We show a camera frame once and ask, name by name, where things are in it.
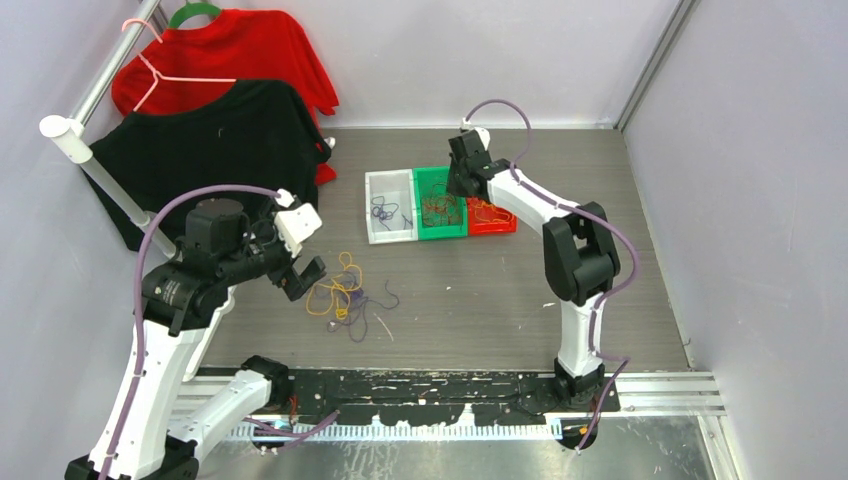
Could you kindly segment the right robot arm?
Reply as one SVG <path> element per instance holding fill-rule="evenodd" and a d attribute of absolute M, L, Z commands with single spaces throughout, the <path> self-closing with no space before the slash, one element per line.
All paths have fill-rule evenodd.
<path fill-rule="evenodd" d="M 577 411 L 603 384 L 603 294 L 614 286 L 621 263 L 604 209 L 578 204 L 541 187 L 505 159 L 489 152 L 490 134 L 465 127 L 451 138 L 448 191 L 502 208 L 542 238 L 544 274 L 561 307 L 561 342 L 552 388 L 558 403 Z"/>

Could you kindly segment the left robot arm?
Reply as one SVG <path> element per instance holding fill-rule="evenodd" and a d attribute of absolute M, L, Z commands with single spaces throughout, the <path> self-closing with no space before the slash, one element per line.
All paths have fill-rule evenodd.
<path fill-rule="evenodd" d="M 323 277 L 320 258 L 295 268 L 321 224 L 315 208 L 297 199 L 268 202 L 259 221 L 232 199 L 207 199 L 189 211 L 178 257 L 141 280 L 134 345 L 103 434 L 88 455 L 68 464 L 66 477 L 193 479 L 243 419 L 262 408 L 285 409 L 294 390 L 288 367 L 254 355 L 211 399 L 172 419 L 193 357 L 230 308 L 235 286 L 267 277 L 294 301 Z"/>

